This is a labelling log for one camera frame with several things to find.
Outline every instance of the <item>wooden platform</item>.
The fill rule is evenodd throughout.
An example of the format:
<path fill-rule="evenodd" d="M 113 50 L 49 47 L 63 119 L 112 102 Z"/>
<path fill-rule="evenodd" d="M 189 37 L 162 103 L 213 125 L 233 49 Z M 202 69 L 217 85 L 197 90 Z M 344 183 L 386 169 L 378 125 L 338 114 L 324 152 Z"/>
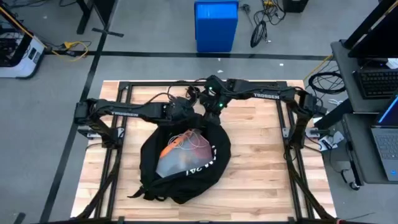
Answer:
<path fill-rule="evenodd" d="M 302 81 L 288 81 L 303 87 Z M 99 98 L 116 100 L 119 82 L 105 81 Z M 155 94 L 166 91 L 166 86 L 134 87 L 132 103 L 144 103 Z M 185 95 L 184 87 L 173 87 L 171 94 Z M 167 101 L 161 96 L 155 101 Z M 200 105 L 195 111 L 204 112 Z M 103 117 L 110 126 L 111 116 Z M 141 119 L 127 120 L 118 190 L 113 219 L 126 220 L 211 220 L 211 221 L 286 221 L 294 217 L 286 161 L 275 101 L 250 99 L 233 100 L 221 114 L 221 125 L 231 140 L 231 160 L 221 180 L 211 189 L 184 205 L 171 199 L 165 202 L 127 198 L 141 186 L 139 182 L 139 151 L 142 143 L 156 128 Z M 317 148 L 310 141 L 306 145 Z M 71 216 L 78 215 L 96 193 L 101 178 L 105 149 L 91 146 L 81 172 Z M 302 150 L 310 190 L 331 214 L 335 208 L 321 154 Z M 301 207 L 305 208 L 301 198 Z"/>

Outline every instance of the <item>laptop screen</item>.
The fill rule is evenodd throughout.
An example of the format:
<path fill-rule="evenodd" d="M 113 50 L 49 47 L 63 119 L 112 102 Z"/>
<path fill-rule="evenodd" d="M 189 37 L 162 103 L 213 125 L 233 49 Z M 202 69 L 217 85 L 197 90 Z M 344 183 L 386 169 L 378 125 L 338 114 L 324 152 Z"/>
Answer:
<path fill-rule="evenodd" d="M 377 124 L 380 126 L 398 126 L 398 94 L 393 97 L 387 110 L 380 114 Z"/>

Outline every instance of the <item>blue plastic bin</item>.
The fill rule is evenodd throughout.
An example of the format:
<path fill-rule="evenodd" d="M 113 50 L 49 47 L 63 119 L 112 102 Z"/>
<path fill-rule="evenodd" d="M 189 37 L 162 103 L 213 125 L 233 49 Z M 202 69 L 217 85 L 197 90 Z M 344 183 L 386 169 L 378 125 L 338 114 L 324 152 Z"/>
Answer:
<path fill-rule="evenodd" d="M 196 0 L 198 52 L 230 52 L 238 24 L 238 0 Z"/>

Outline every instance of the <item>laptop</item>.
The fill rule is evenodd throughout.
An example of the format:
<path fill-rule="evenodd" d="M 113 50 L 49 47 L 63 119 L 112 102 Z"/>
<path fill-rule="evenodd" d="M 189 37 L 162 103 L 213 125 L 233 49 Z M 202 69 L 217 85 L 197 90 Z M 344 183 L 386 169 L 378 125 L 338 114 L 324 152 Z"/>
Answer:
<path fill-rule="evenodd" d="M 390 181 L 398 181 L 398 92 L 371 128 L 381 162 Z"/>

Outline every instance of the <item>black backpack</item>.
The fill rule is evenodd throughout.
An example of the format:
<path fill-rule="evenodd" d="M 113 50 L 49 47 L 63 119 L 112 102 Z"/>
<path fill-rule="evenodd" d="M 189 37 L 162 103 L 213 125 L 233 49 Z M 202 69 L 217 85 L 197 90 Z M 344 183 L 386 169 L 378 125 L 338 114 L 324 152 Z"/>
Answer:
<path fill-rule="evenodd" d="M 193 128 L 200 129 L 201 135 L 210 143 L 213 160 L 205 166 L 161 178 L 156 173 L 161 151 L 172 136 Z M 146 200 L 164 201 L 170 197 L 175 202 L 183 204 L 217 183 L 230 157 L 231 142 L 225 130 L 220 125 L 205 121 L 200 114 L 173 125 L 158 126 L 141 147 L 139 168 L 142 186 L 129 198 L 144 194 Z"/>

